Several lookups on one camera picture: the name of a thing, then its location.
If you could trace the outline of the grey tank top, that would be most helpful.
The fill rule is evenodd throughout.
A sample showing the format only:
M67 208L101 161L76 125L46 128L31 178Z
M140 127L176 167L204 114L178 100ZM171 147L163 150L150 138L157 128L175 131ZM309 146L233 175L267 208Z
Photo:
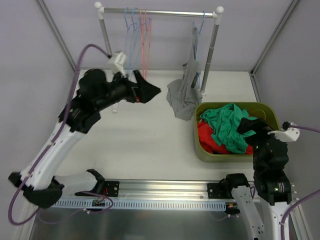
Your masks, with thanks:
M201 66L197 58L199 31L192 28L192 43L188 60L182 65L183 76L167 85L166 100L178 119L189 121L193 117L196 107L202 102L198 79Z

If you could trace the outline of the green tank top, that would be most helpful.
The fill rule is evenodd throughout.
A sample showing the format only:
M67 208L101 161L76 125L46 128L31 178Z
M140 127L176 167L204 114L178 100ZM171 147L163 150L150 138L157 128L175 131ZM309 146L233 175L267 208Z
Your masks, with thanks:
M256 120L257 118L235 103L228 103L217 109L207 109L200 115L200 118L213 130L213 133L210 134L212 140L219 147L225 146L226 150L233 154L245 154L249 146L245 138L256 133L253 130L245 133L237 132L242 119Z

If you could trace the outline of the light blue wire hanger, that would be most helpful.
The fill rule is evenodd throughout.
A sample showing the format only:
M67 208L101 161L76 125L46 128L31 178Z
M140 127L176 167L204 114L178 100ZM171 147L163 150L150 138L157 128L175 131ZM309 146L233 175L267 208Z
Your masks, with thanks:
M130 47L129 47L129 40L131 35L131 29L134 28L134 23L128 23L127 21L127 13L129 9L126 7L124 10L124 21L125 21L125 27L126 27L126 38L125 38L125 46L124 46L124 52L127 55L127 67L126 67L126 74L130 76Z

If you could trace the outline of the red tank top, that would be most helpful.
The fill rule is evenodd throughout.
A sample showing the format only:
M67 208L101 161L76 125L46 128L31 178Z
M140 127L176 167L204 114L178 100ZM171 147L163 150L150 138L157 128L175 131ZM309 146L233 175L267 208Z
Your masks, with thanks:
M198 139L202 148L211 154L237 154L252 155L253 147L246 142L246 138L256 132L250 130L248 133L237 132L238 123L218 123L211 127L207 122L197 123Z

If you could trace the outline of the pink wire hanger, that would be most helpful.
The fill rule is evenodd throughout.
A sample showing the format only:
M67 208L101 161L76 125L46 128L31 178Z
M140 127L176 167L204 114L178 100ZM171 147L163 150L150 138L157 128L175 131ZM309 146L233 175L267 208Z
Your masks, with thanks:
M147 15L146 13L142 13L141 9L139 9L139 20L140 20L140 35L141 35L141 72L142 72L142 76L145 78L146 70L147 70L146 51L147 51L148 27L147 27Z

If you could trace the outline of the salmon wire hanger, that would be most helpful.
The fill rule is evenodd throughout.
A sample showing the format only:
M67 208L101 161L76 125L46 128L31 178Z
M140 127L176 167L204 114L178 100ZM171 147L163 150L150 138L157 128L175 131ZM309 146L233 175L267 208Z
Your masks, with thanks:
M147 19L146 25L146 65L145 65L145 77L148 76L148 68L150 64L150 48L151 48L151 40L152 40L152 19L149 17Z

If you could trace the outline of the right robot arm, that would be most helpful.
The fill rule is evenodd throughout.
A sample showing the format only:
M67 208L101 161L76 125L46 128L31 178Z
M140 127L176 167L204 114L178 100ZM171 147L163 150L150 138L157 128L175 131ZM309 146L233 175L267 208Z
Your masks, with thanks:
M287 215L292 202L292 185L284 168L289 161L288 143L300 131L288 122L282 130L272 129L264 119L242 118L237 128L253 148L253 183L260 198L260 215L251 196L251 186L243 173L228 174L222 181L223 193L235 199L250 240L283 240L289 235Z

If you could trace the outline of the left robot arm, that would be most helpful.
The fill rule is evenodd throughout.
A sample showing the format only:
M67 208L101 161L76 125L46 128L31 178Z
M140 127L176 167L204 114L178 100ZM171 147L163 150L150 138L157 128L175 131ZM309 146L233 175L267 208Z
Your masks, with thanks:
M101 69L84 73L76 96L60 113L52 139L39 154L41 159L35 159L23 171L12 172L8 177L15 187L21 187L30 203L48 209L65 195L98 196L103 192L105 178L94 169L70 176L57 176L56 171L76 143L101 119L101 111L122 100L145 104L161 92L138 70L133 74L135 82L120 72L108 82Z

